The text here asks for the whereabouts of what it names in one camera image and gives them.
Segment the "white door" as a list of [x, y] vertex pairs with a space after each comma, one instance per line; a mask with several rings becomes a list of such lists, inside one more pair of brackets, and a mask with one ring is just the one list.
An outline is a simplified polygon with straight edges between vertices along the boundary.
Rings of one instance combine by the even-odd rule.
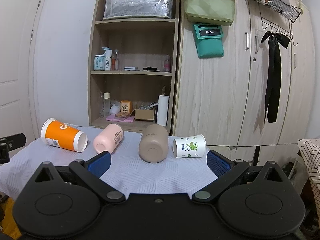
[[1, 0], [1, 137], [35, 140], [30, 99], [30, 48], [41, 0]]

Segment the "patterned beige pillow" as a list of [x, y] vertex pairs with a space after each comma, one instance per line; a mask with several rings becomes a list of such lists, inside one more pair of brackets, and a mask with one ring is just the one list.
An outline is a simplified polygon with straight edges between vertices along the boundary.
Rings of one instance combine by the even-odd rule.
[[315, 199], [317, 215], [319, 217], [319, 189], [320, 189], [320, 144], [317, 139], [300, 139], [298, 140], [298, 148], [304, 160], [306, 171], [309, 176], [313, 197]]

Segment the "white pump bottle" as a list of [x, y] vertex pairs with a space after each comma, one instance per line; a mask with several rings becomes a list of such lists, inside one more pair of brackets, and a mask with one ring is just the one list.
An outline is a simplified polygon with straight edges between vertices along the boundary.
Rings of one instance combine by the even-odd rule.
[[111, 70], [112, 50], [108, 47], [102, 47], [101, 49], [104, 51], [104, 57], [105, 57], [104, 70], [109, 71]]

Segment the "white small jar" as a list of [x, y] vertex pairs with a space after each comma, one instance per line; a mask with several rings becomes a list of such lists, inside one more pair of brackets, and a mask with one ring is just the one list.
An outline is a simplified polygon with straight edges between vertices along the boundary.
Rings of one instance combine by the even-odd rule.
[[111, 106], [110, 112], [111, 112], [111, 114], [116, 115], [116, 114], [118, 114], [120, 111], [121, 111], [121, 103], [118, 102], [118, 101], [115, 101], [115, 102], [112, 104], [112, 106]]

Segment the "orange patterned small box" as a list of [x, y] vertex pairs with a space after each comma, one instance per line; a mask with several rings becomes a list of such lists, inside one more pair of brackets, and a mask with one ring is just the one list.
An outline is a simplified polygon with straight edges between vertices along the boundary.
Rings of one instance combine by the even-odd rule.
[[132, 101], [130, 100], [121, 100], [120, 102], [120, 111], [121, 113], [131, 113], [132, 112]]

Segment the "black ribbon bow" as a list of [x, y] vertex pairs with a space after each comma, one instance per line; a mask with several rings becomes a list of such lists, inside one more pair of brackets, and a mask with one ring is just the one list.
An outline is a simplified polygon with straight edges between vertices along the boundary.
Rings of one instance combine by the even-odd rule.
[[268, 72], [265, 93], [265, 119], [268, 123], [277, 122], [281, 90], [281, 54], [280, 45], [287, 49], [290, 39], [281, 33], [267, 31], [261, 42], [268, 40]]

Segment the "plastic wrapped grey storage box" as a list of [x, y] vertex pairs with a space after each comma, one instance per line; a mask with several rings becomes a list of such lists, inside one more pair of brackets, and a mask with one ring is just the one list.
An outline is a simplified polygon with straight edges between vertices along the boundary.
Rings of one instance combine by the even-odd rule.
[[171, 18], [173, 0], [106, 0], [104, 20], [116, 18]]

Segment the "clear bottle red liquid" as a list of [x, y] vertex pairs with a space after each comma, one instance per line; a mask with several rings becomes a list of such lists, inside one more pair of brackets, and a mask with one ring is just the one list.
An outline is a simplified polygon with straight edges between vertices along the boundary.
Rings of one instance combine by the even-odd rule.
[[118, 70], [119, 67], [119, 50], [115, 49], [111, 59], [111, 70]]

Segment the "teal and white can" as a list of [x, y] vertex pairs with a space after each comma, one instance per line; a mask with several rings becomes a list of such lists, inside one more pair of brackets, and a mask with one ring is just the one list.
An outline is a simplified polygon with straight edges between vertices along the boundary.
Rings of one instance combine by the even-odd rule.
[[105, 56], [95, 55], [93, 70], [105, 70]]

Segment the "taupe Miniso tumbler cup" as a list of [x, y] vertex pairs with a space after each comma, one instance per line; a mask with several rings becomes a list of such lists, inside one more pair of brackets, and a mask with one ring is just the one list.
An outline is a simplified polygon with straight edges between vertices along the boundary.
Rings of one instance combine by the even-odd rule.
[[160, 163], [169, 150], [167, 129], [158, 124], [148, 126], [139, 143], [139, 156], [148, 163]]

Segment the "green cushion bag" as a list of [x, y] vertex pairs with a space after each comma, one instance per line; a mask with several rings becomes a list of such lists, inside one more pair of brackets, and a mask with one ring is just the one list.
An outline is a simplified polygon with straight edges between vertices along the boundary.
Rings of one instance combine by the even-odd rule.
[[235, 0], [184, 0], [188, 21], [231, 26], [235, 18]]

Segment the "orange paper cup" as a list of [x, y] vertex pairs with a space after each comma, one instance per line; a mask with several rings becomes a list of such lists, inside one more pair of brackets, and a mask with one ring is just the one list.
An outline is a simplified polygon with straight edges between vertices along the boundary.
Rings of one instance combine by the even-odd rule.
[[54, 118], [48, 119], [41, 129], [42, 141], [50, 146], [69, 151], [83, 152], [87, 146], [87, 135]]

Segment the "white paper cup green print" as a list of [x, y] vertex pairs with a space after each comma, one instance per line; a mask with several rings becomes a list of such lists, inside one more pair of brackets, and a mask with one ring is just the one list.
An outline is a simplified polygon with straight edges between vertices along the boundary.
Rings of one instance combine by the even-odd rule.
[[175, 158], [202, 158], [207, 152], [207, 144], [202, 134], [174, 139], [173, 152]]

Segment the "pink tumbler cup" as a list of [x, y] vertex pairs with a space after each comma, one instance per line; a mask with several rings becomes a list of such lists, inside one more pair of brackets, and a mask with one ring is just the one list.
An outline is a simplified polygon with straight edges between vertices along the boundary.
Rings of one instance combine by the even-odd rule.
[[100, 154], [108, 152], [112, 154], [124, 138], [124, 131], [118, 124], [109, 124], [93, 140], [95, 151]]

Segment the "teal Redmi pouch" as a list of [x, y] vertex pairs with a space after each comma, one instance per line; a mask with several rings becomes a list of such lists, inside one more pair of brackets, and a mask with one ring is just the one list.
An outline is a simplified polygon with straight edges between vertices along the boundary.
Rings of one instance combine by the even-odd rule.
[[223, 31], [220, 25], [194, 23], [194, 38], [199, 59], [223, 57]]

